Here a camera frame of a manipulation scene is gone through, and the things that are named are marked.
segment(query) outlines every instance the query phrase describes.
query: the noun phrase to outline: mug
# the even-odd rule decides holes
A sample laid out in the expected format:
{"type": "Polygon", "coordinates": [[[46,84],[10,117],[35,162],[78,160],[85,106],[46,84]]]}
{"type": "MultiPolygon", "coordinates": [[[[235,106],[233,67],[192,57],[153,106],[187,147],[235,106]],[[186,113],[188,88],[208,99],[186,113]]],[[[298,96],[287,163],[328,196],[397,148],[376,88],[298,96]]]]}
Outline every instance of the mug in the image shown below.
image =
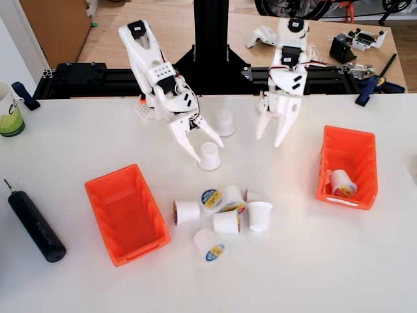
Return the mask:
{"type": "Polygon", "coordinates": [[[4,137],[16,136],[25,129],[18,102],[10,85],[0,82],[0,135],[4,137]]]}

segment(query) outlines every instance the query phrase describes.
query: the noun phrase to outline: wooden table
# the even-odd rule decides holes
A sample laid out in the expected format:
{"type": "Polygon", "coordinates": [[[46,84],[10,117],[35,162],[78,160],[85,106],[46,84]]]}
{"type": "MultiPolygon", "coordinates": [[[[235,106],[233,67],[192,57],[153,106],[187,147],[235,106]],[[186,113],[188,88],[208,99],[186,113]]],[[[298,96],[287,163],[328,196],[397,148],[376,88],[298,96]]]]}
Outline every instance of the wooden table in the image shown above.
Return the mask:
{"type": "MultiPolygon", "coordinates": [[[[172,63],[177,62],[190,50],[195,41],[192,9],[169,5],[127,3],[84,61],[105,62],[108,68],[130,68],[126,50],[117,29],[136,20],[148,21],[165,55],[172,63]]],[[[251,63],[253,67],[268,67],[271,64],[274,47],[259,43],[247,49],[245,41],[256,27],[264,25],[276,31],[277,24],[277,18],[270,16],[229,13],[228,43],[234,52],[246,62],[251,63]]],[[[338,64],[328,54],[333,38],[340,33],[354,31],[357,27],[352,24],[320,21],[309,21],[309,26],[308,42],[317,47],[324,62],[332,64],[338,64]]],[[[380,73],[392,54],[397,53],[391,29],[369,25],[359,27],[370,33],[388,32],[381,48],[371,48],[364,52],[353,50],[357,56],[357,63],[371,64],[376,73],[380,73]]],[[[386,79],[389,82],[407,86],[399,57],[386,73],[386,79]]]]}

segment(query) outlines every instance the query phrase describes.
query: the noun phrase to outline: orange storage basket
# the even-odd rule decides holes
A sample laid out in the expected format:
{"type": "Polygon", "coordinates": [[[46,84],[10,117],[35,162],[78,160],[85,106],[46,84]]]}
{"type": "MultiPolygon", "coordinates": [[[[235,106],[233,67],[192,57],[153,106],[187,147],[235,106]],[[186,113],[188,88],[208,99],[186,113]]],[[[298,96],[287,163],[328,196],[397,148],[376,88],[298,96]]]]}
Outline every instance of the orange storage basket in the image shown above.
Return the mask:
{"type": "Polygon", "coordinates": [[[170,242],[164,220],[136,164],[87,181],[85,189],[114,266],[170,242]]]}
{"type": "Polygon", "coordinates": [[[375,135],[369,132],[325,126],[316,198],[369,210],[377,193],[375,135]],[[358,191],[352,198],[332,194],[329,175],[334,170],[345,170],[358,186],[358,191]]]}

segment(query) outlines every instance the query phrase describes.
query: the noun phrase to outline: lettering on mug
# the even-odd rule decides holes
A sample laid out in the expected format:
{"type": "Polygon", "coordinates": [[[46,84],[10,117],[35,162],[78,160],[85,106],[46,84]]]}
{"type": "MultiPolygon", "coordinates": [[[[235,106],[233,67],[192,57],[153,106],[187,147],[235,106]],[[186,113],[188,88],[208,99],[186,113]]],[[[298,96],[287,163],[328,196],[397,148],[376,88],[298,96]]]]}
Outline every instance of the lettering on mug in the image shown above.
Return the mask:
{"type": "Polygon", "coordinates": [[[10,106],[10,108],[8,109],[8,114],[12,115],[14,112],[14,109],[16,109],[16,107],[18,106],[18,103],[16,102],[15,99],[13,99],[13,104],[10,106]]]}

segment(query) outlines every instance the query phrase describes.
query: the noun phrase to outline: white table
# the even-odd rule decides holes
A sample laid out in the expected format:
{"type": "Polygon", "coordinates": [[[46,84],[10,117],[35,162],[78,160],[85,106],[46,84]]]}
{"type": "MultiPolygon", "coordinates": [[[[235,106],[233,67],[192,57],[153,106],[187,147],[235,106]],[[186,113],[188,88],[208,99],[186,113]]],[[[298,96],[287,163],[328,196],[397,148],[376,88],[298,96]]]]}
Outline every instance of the white table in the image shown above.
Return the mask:
{"type": "MultiPolygon", "coordinates": [[[[27,129],[0,138],[1,177],[26,191],[68,252],[48,263],[0,188],[0,312],[415,312],[417,185],[407,160],[417,154],[417,95],[304,98],[300,116],[273,148],[276,123],[255,140],[253,97],[202,98],[203,115],[227,106],[237,131],[222,165],[198,165],[162,123],[141,125],[134,99],[49,100],[27,129]],[[323,127],[374,132],[379,194],[370,211],[314,198],[323,127]],[[171,243],[114,267],[84,182],[137,163],[162,212],[171,243]],[[192,243],[198,223],[175,228],[174,199],[236,183],[274,204],[270,231],[244,220],[225,254],[203,263],[192,243]]],[[[195,147],[206,137],[193,132],[195,147]]]]}

